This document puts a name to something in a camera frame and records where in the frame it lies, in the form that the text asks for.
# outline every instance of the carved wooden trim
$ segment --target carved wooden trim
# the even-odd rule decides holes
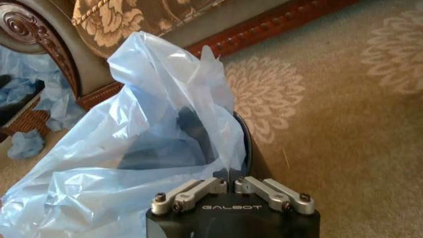
[[[24,44],[40,44],[53,58],[76,97],[80,96],[79,74],[68,49],[45,19],[20,3],[0,0],[0,27]]]
[[[216,56],[225,56],[358,1],[291,0],[185,49],[200,57],[201,48],[208,45]]]
[[[95,105],[117,94],[123,86],[124,85],[120,82],[113,82],[87,96],[79,98],[76,103],[88,111]]]

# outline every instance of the screw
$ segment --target screw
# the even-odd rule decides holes
[[[311,201],[311,197],[307,193],[300,193],[299,194],[299,199],[303,201],[303,202],[309,202]]]
[[[157,193],[155,200],[156,200],[156,202],[164,202],[165,201],[165,193],[164,192]]]
[[[281,203],[281,212],[291,212],[292,211],[292,205],[289,202]]]
[[[183,210],[183,206],[181,206],[180,202],[173,203],[172,210],[175,213],[180,213],[180,211]]]

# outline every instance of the floor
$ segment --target floor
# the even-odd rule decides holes
[[[312,195],[321,237],[422,236],[422,39],[423,1],[363,0],[221,59],[253,174]],[[64,133],[37,158],[0,154],[0,194]]]

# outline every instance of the sofa armrest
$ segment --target sofa armrest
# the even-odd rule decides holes
[[[3,29],[0,29],[0,45],[8,47],[16,52],[25,54],[45,54],[45,50],[40,44],[25,44],[16,41]]]
[[[72,8],[69,0],[0,0],[0,27],[4,39],[45,49],[79,98],[113,79],[107,61],[92,53],[71,24]]]

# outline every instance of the translucent plastic bag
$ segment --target translucent plastic bag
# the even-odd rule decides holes
[[[15,160],[37,155],[44,148],[44,140],[37,129],[28,133],[16,132],[12,137],[12,144],[7,155]]]
[[[159,191],[223,168],[245,149],[223,65],[133,33],[109,57],[117,95],[91,109],[3,198],[5,238],[137,238]]]
[[[44,90],[35,110],[49,112],[47,126],[57,131],[71,128],[85,111],[75,102],[75,96],[63,73],[49,55],[28,55],[0,46],[0,75],[13,80],[0,89],[0,106],[16,103],[35,92],[32,84],[44,81]]]
[[[0,88],[0,107],[19,103],[27,95],[33,94],[35,85],[29,79],[13,78],[12,81]]]

